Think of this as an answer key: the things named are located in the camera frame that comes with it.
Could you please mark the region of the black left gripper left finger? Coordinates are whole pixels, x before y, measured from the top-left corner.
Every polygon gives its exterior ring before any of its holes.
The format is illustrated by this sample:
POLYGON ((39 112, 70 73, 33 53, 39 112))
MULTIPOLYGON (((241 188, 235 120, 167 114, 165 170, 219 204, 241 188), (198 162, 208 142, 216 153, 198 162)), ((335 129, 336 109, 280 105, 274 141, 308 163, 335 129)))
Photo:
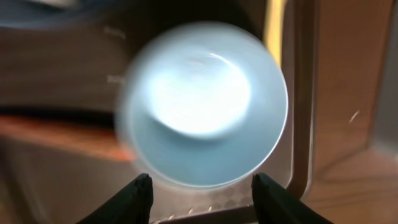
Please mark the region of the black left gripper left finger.
POLYGON ((152 178, 140 174, 77 224, 148 224, 152 205, 152 178))

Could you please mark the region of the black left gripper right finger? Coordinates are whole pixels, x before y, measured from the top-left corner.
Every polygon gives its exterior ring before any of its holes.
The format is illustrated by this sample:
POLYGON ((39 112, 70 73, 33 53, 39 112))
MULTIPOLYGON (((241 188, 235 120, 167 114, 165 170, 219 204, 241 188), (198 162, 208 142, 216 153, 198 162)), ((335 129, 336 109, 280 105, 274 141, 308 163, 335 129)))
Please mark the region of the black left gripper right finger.
POLYGON ((251 187, 259 224, 331 224, 264 173, 253 175, 251 187))

